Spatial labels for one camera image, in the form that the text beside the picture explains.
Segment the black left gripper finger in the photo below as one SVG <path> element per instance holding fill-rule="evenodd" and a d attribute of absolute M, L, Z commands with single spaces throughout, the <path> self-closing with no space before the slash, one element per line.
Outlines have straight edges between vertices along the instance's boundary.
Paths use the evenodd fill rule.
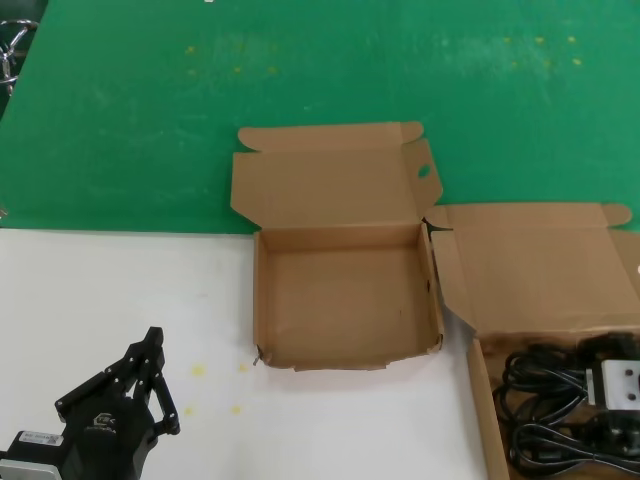
<path fill-rule="evenodd" d="M 144 405 L 146 411 L 151 413 L 148 404 L 151 394 L 154 394 L 162 413 L 162 418 L 159 421 L 155 421 L 151 417 L 153 422 L 152 440 L 157 440 L 162 435 L 178 435 L 180 433 L 178 413 L 162 373 L 165 365 L 163 342 L 163 330 L 150 328 L 144 339 L 136 343 L 133 401 Z"/>
<path fill-rule="evenodd" d="M 59 398 L 54 403 L 55 409 L 59 415 L 70 415 L 91 398 L 104 395 L 120 398 L 131 387 L 134 387 L 134 399 L 148 401 L 156 375 L 157 328 L 150 327 L 141 341 L 129 345 L 120 360 Z"/>

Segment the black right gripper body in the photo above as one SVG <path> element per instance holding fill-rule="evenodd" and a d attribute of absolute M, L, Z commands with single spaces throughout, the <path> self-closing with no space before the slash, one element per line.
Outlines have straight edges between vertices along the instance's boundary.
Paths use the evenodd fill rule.
<path fill-rule="evenodd" d="M 639 412 L 605 411 L 602 413 L 602 442 L 607 449 L 639 448 Z"/>

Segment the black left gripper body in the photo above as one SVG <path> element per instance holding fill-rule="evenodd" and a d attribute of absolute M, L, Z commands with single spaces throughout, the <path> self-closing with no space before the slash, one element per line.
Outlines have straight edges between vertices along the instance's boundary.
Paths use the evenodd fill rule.
<path fill-rule="evenodd" d="M 156 445 L 155 421 L 146 400 L 95 395 L 58 403 L 69 448 L 64 479 L 139 479 Z"/>

